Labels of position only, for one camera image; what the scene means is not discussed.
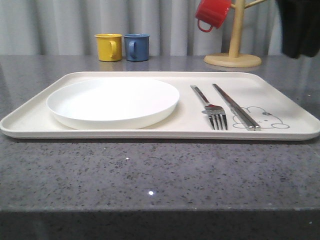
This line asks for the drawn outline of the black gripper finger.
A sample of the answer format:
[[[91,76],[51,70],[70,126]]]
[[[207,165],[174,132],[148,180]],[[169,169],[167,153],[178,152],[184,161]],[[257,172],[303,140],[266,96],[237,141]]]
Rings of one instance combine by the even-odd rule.
[[[278,0],[282,27],[281,51],[297,59],[315,57],[320,51],[320,2],[318,0]]]

